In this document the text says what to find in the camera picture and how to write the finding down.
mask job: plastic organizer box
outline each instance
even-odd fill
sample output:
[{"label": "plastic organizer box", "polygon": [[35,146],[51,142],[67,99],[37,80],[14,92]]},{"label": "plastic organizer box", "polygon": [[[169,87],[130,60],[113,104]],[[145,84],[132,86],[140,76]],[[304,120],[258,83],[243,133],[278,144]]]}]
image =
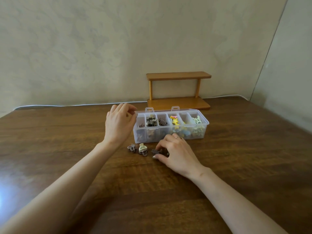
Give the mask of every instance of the plastic organizer box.
[{"label": "plastic organizer box", "polygon": [[[137,111],[136,113],[138,116],[133,128],[135,143],[159,142],[166,134],[173,133],[177,133],[184,139],[200,139],[204,138],[206,127],[209,125],[209,121],[196,109],[180,110],[179,107],[175,106],[171,108],[171,111],[154,111],[153,108],[145,108],[145,111]],[[177,117],[179,125],[173,125],[170,116]],[[200,124],[193,120],[198,116],[201,121]],[[147,124],[147,119],[150,117],[156,119],[157,126]]]}]

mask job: patterned wallpaper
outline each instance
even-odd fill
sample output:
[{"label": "patterned wallpaper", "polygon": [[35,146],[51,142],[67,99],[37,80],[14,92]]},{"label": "patterned wallpaper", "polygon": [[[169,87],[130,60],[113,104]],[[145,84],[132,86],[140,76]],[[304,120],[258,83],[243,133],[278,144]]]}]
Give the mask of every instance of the patterned wallpaper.
[{"label": "patterned wallpaper", "polygon": [[[0,116],[30,104],[147,100],[146,73],[206,71],[250,98],[286,0],[0,0]],[[195,80],[154,83],[189,96]]]}]

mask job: person's right hand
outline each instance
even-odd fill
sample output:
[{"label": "person's right hand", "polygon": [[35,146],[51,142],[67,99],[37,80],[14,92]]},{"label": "person's right hand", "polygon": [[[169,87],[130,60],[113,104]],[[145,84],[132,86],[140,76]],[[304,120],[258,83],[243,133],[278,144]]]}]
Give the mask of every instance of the person's right hand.
[{"label": "person's right hand", "polygon": [[192,179],[202,173],[204,166],[198,161],[188,143],[176,133],[166,135],[164,139],[159,141],[155,149],[160,150],[162,148],[168,150],[170,153],[169,157],[155,154],[153,158],[158,159],[168,168],[188,179]]}]

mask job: shelf leg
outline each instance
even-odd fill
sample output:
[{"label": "shelf leg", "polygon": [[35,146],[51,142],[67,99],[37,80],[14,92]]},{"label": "shelf leg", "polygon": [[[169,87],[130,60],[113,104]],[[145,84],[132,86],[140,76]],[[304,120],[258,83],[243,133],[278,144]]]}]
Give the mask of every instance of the shelf leg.
[{"label": "shelf leg", "polygon": [[153,100],[153,81],[149,81],[150,83],[150,100],[152,101]]},{"label": "shelf leg", "polygon": [[201,80],[201,79],[197,79],[197,87],[196,87],[195,98],[197,98],[197,97],[198,97],[198,94],[199,94],[200,80]]}]

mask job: beige wall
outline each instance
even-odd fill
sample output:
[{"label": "beige wall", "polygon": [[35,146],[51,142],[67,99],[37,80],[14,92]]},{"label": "beige wall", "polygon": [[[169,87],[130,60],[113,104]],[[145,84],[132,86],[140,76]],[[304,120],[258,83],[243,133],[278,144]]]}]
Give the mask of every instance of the beige wall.
[{"label": "beige wall", "polygon": [[[146,73],[206,71],[200,96],[250,98],[286,0],[0,0],[0,114],[147,100]],[[154,97],[195,81],[156,82]]]},{"label": "beige wall", "polygon": [[312,0],[288,0],[251,101],[312,132]]}]

